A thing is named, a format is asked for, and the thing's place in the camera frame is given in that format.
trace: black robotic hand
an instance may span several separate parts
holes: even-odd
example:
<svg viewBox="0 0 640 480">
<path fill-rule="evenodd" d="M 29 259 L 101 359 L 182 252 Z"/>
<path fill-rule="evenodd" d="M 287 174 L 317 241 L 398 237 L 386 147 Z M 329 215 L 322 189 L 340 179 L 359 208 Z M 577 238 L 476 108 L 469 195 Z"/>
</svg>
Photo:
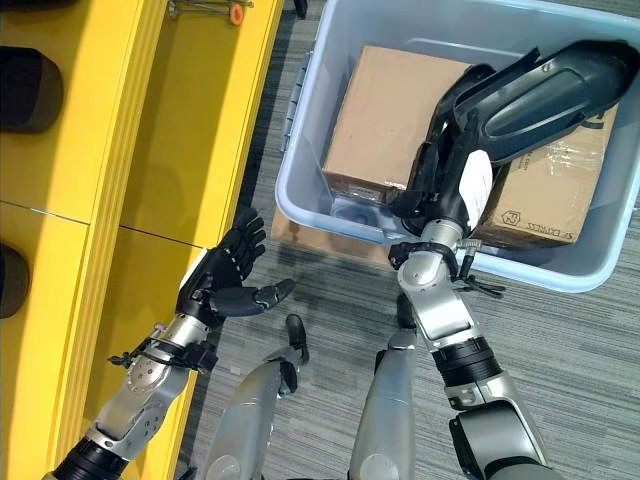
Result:
<svg viewBox="0 0 640 480">
<path fill-rule="evenodd" d="M 280 303 L 295 283 L 291 279 L 261 289 L 243 287 L 253 263 L 264 253 L 264 221 L 251 208 L 238 217 L 220 244 L 198 261 L 178 293 L 176 313 L 191 315 L 210 327 L 226 317 L 256 315 Z"/>
</svg>

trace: floor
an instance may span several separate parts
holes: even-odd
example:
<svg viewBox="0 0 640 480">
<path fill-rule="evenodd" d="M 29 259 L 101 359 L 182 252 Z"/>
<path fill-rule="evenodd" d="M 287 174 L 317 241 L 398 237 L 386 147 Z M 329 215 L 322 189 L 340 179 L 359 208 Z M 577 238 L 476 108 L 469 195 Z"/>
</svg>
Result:
<svg viewBox="0 0 640 480">
<path fill-rule="evenodd" d="M 273 188 L 289 92 L 311 48 L 323 2 L 310 0 L 306 20 L 287 2 L 266 80 L 241 201 L 270 228 Z M 574 0 L 580 6 L 640 16 L 637 0 Z M 285 344 L 290 312 L 305 321 L 312 359 L 299 390 L 276 411 L 264 475 L 345 478 L 375 353 L 394 331 L 398 287 L 389 269 L 330 258 L 267 241 L 251 284 L 292 277 L 298 288 L 259 317 L 228 321 L 220 362 L 200 377 L 181 461 L 202 466 L 234 387 Z M 552 465 L 567 479 L 640 478 L 640 214 L 634 213 L 611 279 L 587 294 L 552 293 L 504 281 L 507 296 L 467 300 L 545 438 Z M 460 479 L 447 423 L 453 411 L 426 349 L 414 384 L 418 479 Z"/>
</svg>

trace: yellow cabinet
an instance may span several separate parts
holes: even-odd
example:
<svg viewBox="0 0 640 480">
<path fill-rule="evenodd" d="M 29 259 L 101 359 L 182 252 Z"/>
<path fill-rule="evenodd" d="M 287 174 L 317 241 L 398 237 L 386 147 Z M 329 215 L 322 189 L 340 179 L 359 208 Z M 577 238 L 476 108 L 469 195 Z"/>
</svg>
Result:
<svg viewBox="0 0 640 480">
<path fill-rule="evenodd" d="M 0 322 L 0 478 L 66 455 L 124 379 L 106 357 L 170 319 L 196 247 L 230 225 L 281 8 L 240 27 L 157 0 L 3 11 L 2 43 L 53 60 L 65 98 L 43 134 L 0 134 L 0 238 L 34 275 Z M 172 477 L 192 389 L 125 478 Z"/>
</svg>

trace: brown cardboard box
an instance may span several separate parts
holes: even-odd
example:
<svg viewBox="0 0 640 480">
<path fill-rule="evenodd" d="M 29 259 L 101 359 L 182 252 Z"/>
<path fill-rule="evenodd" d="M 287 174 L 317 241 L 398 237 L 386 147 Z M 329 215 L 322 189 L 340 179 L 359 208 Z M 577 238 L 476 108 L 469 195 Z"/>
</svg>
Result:
<svg viewBox="0 0 640 480">
<path fill-rule="evenodd" d="M 505 167 L 474 237 L 511 249 L 574 243 L 589 210 L 616 112 L 614 107 Z"/>
<path fill-rule="evenodd" d="M 271 237 L 299 248 L 391 268 L 387 259 L 387 248 L 324 230 L 303 227 L 285 217 L 278 208 L 271 224 Z"/>
<path fill-rule="evenodd" d="M 440 98 L 466 63 L 365 46 L 324 165 L 331 189 L 376 203 L 405 189 Z"/>
</svg>

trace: light blue plastic bin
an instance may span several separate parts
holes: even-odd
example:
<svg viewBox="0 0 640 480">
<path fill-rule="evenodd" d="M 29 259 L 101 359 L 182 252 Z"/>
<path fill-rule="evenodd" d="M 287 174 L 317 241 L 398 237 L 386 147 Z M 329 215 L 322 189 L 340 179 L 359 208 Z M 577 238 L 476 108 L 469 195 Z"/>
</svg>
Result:
<svg viewBox="0 0 640 480">
<path fill-rule="evenodd" d="M 336 117 L 364 45 L 501 68 L 533 47 L 547 55 L 581 39 L 624 39 L 640 49 L 640 21 L 526 0 L 329 0 L 276 184 L 280 210 L 301 225 L 377 244 L 413 238 L 387 212 L 335 198 L 322 175 Z M 493 254 L 478 254 L 474 268 L 561 292 L 596 288 L 615 267 L 639 187 L 636 78 L 620 102 L 578 242 L 524 252 L 493 249 Z"/>
</svg>

